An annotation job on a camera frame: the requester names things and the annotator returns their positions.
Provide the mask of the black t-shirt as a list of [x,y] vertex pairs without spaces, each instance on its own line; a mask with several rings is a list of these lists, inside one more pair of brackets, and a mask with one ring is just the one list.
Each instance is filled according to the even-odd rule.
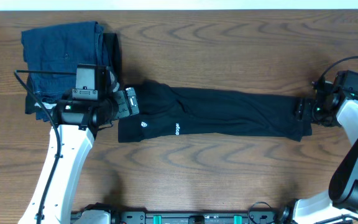
[[119,121],[119,142],[206,133],[300,141],[312,134],[310,119],[295,116],[301,101],[295,96],[170,87],[150,80],[133,87],[139,114]]

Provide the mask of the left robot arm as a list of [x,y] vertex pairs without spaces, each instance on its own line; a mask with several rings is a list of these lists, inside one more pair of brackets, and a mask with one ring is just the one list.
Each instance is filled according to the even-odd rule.
[[139,113],[133,88],[73,89],[52,110],[46,160],[20,223],[70,223],[86,157],[102,125]]

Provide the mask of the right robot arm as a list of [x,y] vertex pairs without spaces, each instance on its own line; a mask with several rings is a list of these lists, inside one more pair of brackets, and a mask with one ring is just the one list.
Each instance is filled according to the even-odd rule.
[[358,221],[358,96],[345,99],[336,120],[351,144],[329,188],[284,208],[277,223],[352,223]]

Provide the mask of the folded black garment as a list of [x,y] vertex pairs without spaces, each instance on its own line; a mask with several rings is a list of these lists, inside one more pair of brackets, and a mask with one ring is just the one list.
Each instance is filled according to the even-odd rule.
[[99,36],[98,50],[89,47],[91,39],[84,35],[70,39],[68,43],[56,37],[47,37],[51,43],[41,44],[41,51],[31,50],[34,44],[22,39],[24,44],[24,60],[30,70],[46,72],[63,72],[59,75],[32,73],[27,78],[27,86],[34,95],[47,106],[62,99],[63,95],[75,87],[76,78],[64,73],[75,72],[79,63],[107,65],[114,69],[116,74],[121,72],[121,52],[119,41],[115,33],[103,33]]

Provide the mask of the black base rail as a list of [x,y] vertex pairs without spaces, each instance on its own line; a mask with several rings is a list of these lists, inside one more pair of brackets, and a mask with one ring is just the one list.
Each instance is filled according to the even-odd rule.
[[90,204],[82,212],[73,212],[70,223],[107,224],[250,224],[275,223],[272,208],[253,208],[245,212],[148,212],[118,210],[110,205]]

